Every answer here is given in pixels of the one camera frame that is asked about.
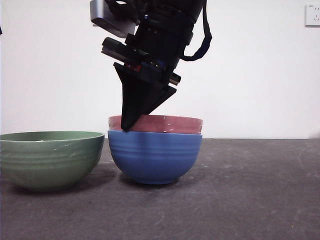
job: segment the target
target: green bowl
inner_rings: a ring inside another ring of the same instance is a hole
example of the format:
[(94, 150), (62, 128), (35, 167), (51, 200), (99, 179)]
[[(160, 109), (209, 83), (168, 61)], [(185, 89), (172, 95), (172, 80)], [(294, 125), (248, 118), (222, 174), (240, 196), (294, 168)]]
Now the green bowl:
[(1, 173), (37, 192), (66, 189), (99, 162), (105, 135), (87, 131), (20, 132), (0, 135)]

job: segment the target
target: stacked bowls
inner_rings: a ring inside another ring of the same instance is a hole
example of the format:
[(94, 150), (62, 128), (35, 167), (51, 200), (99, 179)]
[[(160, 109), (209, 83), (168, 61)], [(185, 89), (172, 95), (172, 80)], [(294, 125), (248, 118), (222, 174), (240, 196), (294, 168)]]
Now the stacked bowls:
[(125, 132), (121, 116), (109, 118), (108, 140), (119, 169), (142, 184), (169, 184), (194, 165), (202, 142), (201, 119), (142, 115)]

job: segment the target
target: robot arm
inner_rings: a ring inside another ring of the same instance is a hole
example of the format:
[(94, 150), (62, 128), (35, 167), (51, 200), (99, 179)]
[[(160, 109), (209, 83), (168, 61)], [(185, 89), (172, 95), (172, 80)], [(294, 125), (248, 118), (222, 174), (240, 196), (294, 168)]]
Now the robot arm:
[[(124, 63), (114, 63), (122, 82), (121, 128), (128, 131), (139, 117), (150, 114), (177, 90), (181, 77), (174, 73), (180, 59), (194, 61), (208, 51), (212, 39), (207, 0), (92, 0), (91, 21), (126, 38), (125, 45), (110, 37), (102, 53)], [(184, 51), (203, 9), (205, 38), (193, 56)]]

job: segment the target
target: gray table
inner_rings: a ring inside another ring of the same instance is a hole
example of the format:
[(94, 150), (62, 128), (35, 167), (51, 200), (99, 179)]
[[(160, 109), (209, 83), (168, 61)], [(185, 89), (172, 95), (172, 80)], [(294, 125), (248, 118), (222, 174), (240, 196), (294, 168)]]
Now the gray table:
[(1, 240), (320, 240), (320, 139), (203, 141), (179, 181), (132, 182), (105, 143), (75, 187), (1, 180)]

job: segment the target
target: white wall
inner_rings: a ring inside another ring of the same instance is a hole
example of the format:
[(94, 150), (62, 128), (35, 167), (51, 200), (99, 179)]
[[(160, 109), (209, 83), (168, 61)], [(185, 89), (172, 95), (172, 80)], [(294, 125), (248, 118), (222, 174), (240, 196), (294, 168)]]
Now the white wall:
[[(304, 27), (307, 3), (209, 0), (210, 52), (180, 62), (177, 93), (154, 113), (202, 118), (205, 138), (320, 132), (320, 28)], [(92, 27), (88, 0), (1, 0), (1, 27), (1, 133), (107, 131), (121, 82), (100, 53), (111, 35)]]

